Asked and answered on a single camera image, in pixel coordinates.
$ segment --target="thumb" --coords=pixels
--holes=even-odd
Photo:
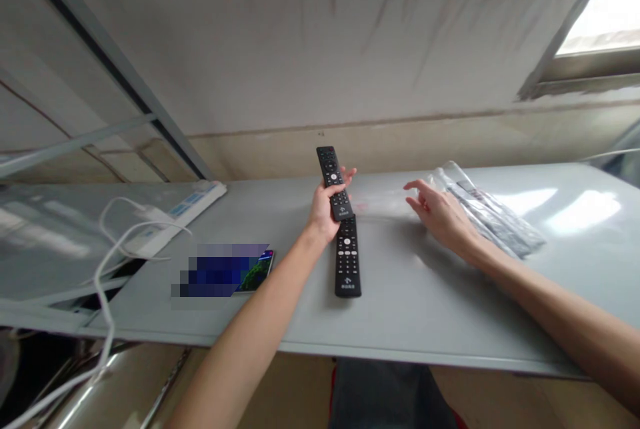
[[[326,189],[324,190],[325,196],[327,196],[327,197],[331,197],[331,196],[333,196],[334,194],[339,193],[340,191],[344,191],[344,190],[345,190],[345,187],[347,187],[347,185],[344,185],[344,184],[342,184],[342,185],[337,185],[337,186],[329,186],[328,188],[326,188]]]
[[[409,203],[409,206],[413,208],[413,210],[421,220],[425,220],[428,217],[429,213],[425,210],[425,207],[422,204],[420,204],[420,202],[417,199],[408,197],[405,200]]]

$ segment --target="hand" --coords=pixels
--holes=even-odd
[[[436,191],[422,179],[407,183],[404,189],[419,191],[418,199],[408,197],[407,202],[438,242],[461,258],[468,258],[484,241],[451,193]]]
[[[351,184],[351,180],[357,172],[357,169],[353,168],[347,173],[345,167],[341,167],[340,171],[342,172],[342,180],[345,181],[344,184],[325,188],[325,183],[322,182],[315,189],[313,202],[311,203],[311,212],[309,213],[309,220],[307,221],[306,227],[317,233],[325,244],[329,244],[329,242],[333,240],[335,233],[338,232],[338,228],[340,227],[340,223],[335,222],[331,216],[331,201],[329,198],[343,191]]]

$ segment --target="black remote control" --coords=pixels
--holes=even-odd
[[[335,248],[335,295],[341,298],[362,296],[358,237],[355,216],[340,223]]]
[[[342,173],[340,173],[340,164],[338,163],[338,158],[335,155],[333,146],[319,147],[316,148],[316,151],[318,152],[318,159],[320,160],[320,167],[322,168],[322,177],[325,179],[325,187],[344,183]],[[351,203],[349,202],[346,189],[331,196],[331,210],[333,211],[333,218],[336,222],[353,216],[353,210],[351,209]]]

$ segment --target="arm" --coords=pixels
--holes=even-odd
[[[640,330],[512,259],[475,230],[453,195],[422,180],[407,198],[444,246],[504,288],[606,391],[640,417]]]
[[[352,169],[345,175],[346,185],[354,174]],[[315,263],[340,227],[331,218],[329,197],[346,185],[316,189],[300,237],[213,345],[168,427],[238,425],[280,345]]]

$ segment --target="phone screen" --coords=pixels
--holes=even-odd
[[[235,292],[253,292],[257,290],[269,275],[272,262],[273,251],[266,250],[263,252],[262,256],[260,256],[258,261],[253,265],[253,268],[245,275],[242,283]]]

